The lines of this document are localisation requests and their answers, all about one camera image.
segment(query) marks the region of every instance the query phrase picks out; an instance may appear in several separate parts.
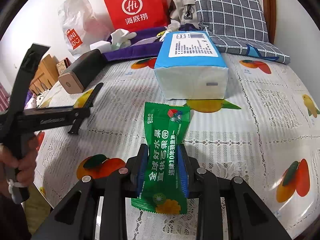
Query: barcode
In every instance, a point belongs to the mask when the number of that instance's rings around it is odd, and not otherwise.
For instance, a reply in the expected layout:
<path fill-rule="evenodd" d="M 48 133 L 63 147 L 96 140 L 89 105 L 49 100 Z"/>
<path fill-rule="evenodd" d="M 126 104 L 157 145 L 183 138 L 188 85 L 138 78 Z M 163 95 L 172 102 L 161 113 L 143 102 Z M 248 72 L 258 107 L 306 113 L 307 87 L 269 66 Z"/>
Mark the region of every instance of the barcode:
<path fill-rule="evenodd" d="M 190 33 L 190 38 L 202 38 L 204 39 L 203 33 Z"/>

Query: wooden cabinet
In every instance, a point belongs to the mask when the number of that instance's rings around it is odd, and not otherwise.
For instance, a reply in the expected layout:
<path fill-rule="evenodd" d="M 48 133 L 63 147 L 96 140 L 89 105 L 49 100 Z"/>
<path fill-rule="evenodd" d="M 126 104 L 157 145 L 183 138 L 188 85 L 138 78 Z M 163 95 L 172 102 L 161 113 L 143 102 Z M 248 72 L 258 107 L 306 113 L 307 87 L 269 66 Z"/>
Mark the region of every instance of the wooden cabinet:
<path fill-rule="evenodd" d="M 48 54 L 41 60 L 29 88 L 33 93 L 39 95 L 41 92 L 52 88 L 58 81 L 58 76 L 56 62 L 52 59 L 51 55 Z"/>

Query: wooden floor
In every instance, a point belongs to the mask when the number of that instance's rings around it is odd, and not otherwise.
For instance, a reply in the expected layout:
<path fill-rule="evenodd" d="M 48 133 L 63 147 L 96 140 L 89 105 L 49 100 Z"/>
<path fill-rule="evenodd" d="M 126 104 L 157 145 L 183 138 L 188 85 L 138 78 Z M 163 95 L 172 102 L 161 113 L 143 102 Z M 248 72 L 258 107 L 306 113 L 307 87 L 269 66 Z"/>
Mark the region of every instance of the wooden floor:
<path fill-rule="evenodd" d="M 30 198 L 25 202 L 25 213 L 29 232 L 34 234 L 38 227 L 50 213 L 50 205 L 38 191 L 36 186 L 32 184 L 29 187 Z"/>

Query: white product label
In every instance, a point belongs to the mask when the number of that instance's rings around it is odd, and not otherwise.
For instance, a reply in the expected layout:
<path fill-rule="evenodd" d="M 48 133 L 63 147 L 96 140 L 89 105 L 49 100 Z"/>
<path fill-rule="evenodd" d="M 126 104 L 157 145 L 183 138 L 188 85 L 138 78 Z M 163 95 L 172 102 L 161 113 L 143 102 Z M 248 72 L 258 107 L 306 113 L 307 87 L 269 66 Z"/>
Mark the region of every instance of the white product label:
<path fill-rule="evenodd" d="M 218 54 L 204 33 L 174 33 L 172 35 L 169 57 L 194 56 L 218 57 Z"/>

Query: red logo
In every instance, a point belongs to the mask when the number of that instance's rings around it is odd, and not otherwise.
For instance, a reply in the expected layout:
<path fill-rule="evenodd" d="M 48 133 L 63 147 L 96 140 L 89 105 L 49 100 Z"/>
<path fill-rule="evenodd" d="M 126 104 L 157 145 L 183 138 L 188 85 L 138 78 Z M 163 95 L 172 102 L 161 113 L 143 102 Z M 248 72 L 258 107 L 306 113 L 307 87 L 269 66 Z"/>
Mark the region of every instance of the red logo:
<path fill-rule="evenodd" d="M 82 44 L 82 41 L 79 35 L 76 33 L 75 29 L 67 30 L 67 37 L 73 49 L 78 48 Z"/>
<path fill-rule="evenodd" d="M 124 0 L 122 2 L 122 10 L 124 13 L 134 15 L 142 9 L 142 0 Z"/>

